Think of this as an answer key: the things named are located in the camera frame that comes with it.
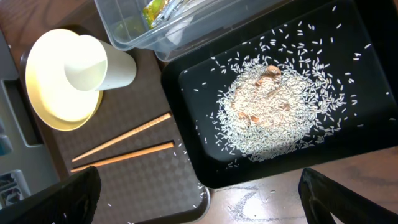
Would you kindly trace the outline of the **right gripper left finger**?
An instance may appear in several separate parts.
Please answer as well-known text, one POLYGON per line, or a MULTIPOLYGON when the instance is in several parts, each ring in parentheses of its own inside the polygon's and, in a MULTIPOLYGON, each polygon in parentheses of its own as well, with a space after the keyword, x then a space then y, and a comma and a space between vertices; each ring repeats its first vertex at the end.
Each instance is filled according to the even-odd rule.
POLYGON ((7 223, 91 223, 100 198, 101 179, 90 166, 1 210, 7 223))

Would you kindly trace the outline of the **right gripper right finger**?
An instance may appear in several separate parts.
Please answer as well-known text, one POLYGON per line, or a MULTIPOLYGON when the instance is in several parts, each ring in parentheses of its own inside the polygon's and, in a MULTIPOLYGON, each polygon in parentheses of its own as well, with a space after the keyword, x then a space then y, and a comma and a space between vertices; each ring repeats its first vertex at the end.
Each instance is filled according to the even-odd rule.
POLYGON ((327 176, 304 168, 298 184, 307 223, 397 223, 397 214, 327 176))

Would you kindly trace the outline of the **yellow plate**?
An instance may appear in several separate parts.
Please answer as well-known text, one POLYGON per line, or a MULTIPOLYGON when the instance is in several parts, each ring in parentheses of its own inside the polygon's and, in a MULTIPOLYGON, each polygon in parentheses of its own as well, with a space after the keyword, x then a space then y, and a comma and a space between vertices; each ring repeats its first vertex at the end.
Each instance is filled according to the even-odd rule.
POLYGON ((95 114, 102 91, 79 91, 68 82, 64 55, 78 34, 54 29, 41 35, 32 46, 25 67, 29 101, 48 126, 59 131, 82 127, 95 114))

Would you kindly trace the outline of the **white paper cup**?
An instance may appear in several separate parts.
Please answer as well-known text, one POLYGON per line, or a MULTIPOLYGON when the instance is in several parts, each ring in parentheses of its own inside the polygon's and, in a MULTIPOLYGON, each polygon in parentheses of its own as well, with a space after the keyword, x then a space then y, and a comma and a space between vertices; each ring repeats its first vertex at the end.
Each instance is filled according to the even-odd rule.
POLYGON ((100 91, 130 85, 136 77, 135 60, 91 35, 80 35, 64 59, 68 82, 80 91, 100 91))

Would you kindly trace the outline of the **green orange snack wrapper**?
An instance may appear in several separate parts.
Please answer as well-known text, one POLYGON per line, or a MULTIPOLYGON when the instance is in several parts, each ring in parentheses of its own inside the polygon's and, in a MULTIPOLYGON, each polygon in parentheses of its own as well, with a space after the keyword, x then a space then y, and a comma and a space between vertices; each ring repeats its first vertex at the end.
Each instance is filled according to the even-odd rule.
POLYGON ((152 0, 142 12, 147 25, 153 29, 182 13, 191 0, 152 0))

